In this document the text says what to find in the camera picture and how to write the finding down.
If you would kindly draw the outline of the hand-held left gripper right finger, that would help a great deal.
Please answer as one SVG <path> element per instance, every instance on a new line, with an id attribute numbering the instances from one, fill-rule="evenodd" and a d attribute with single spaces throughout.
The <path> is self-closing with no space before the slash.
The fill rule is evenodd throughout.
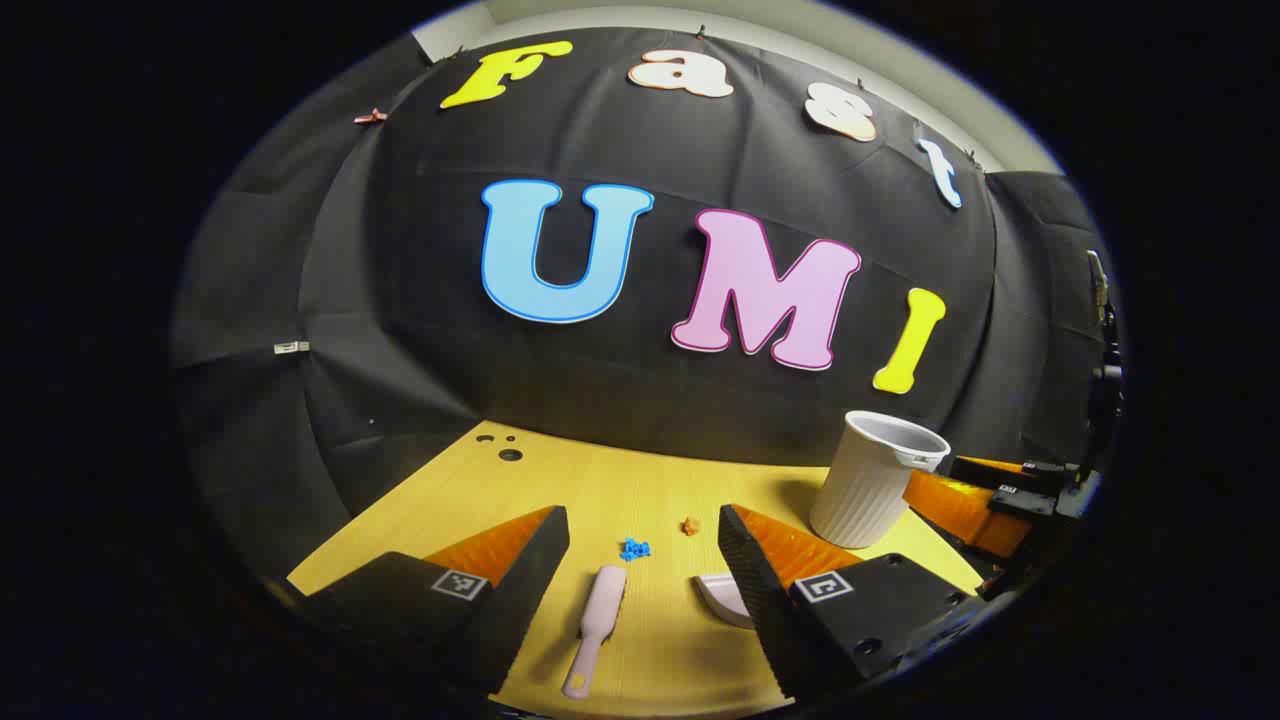
<path id="1" fill-rule="evenodd" d="M 736 503 L 721 507 L 717 538 L 774 679 L 796 701 L 910 669 L 989 609 L 905 555 L 860 559 Z"/>

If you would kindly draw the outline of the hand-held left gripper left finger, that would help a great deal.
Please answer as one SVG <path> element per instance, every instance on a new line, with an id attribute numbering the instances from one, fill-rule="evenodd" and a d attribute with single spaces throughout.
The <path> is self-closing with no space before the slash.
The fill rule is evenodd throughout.
<path id="1" fill-rule="evenodd" d="M 419 559 L 388 551 L 285 601 L 361 673 L 429 694 L 486 697 L 506 683 L 570 547 L 561 505 Z"/>

